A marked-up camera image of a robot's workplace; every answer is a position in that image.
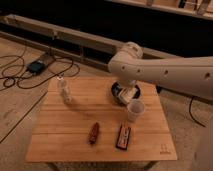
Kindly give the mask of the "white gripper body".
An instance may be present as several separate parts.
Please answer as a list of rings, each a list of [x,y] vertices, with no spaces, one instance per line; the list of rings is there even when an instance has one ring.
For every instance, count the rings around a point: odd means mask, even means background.
[[[123,103],[123,101],[122,101],[122,96],[123,95],[129,95],[129,96],[134,97],[134,95],[137,92],[136,82],[135,81],[131,81],[131,82],[127,82],[127,83],[119,82],[119,86],[121,87],[121,91],[118,93],[118,99],[122,103]]]

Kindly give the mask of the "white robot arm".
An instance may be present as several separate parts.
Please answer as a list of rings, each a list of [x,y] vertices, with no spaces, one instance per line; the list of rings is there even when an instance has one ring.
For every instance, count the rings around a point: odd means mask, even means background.
[[[144,59],[142,48],[124,43],[108,63],[108,70],[124,87],[137,81],[213,102],[213,57]],[[213,171],[213,117],[207,123],[189,171]]]

